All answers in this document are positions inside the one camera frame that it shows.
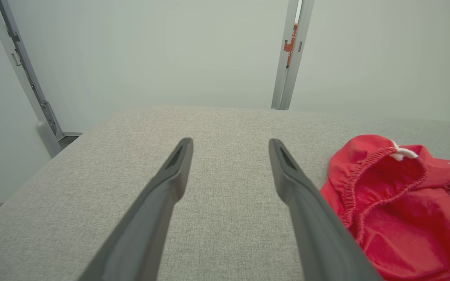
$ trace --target floor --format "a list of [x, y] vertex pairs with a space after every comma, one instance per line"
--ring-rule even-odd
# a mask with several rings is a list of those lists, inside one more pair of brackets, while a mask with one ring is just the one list
[[71, 137], [71, 136], [67, 136], [64, 137], [63, 139], [59, 140], [59, 144], [62, 147], [62, 149], [66, 148], [69, 144], [71, 144], [73, 141], [75, 141], [75, 139], [77, 139], [78, 137]]

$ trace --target red fabric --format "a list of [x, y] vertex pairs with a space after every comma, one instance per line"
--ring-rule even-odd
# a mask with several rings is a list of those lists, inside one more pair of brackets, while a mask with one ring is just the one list
[[384, 279], [450, 280], [450, 160], [360, 135], [321, 193]]

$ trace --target crumpled red clothing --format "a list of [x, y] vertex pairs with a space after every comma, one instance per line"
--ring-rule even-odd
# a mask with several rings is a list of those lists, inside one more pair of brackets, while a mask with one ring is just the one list
[[321, 193], [384, 279], [450, 281], [450, 160], [360, 135], [331, 158]]

